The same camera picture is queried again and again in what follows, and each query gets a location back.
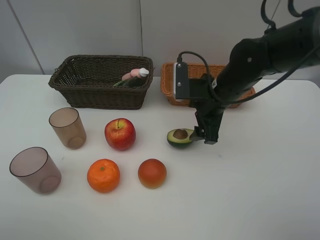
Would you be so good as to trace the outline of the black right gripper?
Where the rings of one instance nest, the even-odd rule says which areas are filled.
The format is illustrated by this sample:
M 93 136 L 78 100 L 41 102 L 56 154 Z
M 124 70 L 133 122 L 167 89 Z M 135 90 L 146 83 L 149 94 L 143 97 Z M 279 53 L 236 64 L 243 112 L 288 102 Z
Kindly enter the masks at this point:
M 194 101 L 198 126 L 194 127 L 189 139 L 192 142 L 203 141 L 207 145 L 218 142 L 219 130 L 225 106 L 213 99 Z

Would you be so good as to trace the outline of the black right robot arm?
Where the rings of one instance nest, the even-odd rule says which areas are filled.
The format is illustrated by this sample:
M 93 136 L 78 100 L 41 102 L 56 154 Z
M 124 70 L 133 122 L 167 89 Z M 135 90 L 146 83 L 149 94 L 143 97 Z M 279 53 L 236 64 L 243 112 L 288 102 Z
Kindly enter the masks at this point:
M 204 74 L 202 95 L 192 100 L 198 125 L 190 135 L 191 141 L 217 143 L 226 108 L 261 96 L 298 69 L 320 64 L 319 7 L 298 13 L 290 0 L 287 8 L 297 20 L 277 28 L 267 17 L 263 1 L 260 15 L 270 28 L 260 38 L 245 38 L 236 44 L 228 64 L 216 78 Z

